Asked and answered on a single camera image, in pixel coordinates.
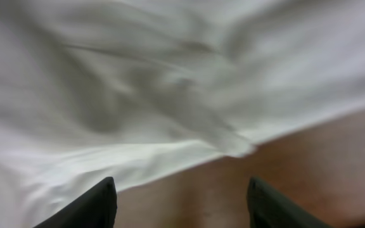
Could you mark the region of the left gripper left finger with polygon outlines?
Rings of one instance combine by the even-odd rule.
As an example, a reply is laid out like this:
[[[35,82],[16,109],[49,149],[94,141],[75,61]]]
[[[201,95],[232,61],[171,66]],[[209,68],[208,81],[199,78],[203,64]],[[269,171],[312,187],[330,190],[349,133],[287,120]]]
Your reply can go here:
[[[114,179],[106,177],[34,228],[113,228],[116,214]]]

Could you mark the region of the white t-shirt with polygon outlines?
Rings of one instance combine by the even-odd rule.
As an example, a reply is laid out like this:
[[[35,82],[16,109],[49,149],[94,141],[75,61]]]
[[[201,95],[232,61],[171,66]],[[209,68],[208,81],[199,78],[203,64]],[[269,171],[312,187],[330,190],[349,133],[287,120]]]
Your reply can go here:
[[[0,1],[0,227],[365,108],[365,1]]]

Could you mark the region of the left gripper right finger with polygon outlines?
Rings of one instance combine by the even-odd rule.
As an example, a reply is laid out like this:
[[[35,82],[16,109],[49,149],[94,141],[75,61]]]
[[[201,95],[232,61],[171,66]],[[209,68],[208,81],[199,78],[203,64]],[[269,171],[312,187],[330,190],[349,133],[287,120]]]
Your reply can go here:
[[[247,189],[250,228],[330,228],[258,177]]]

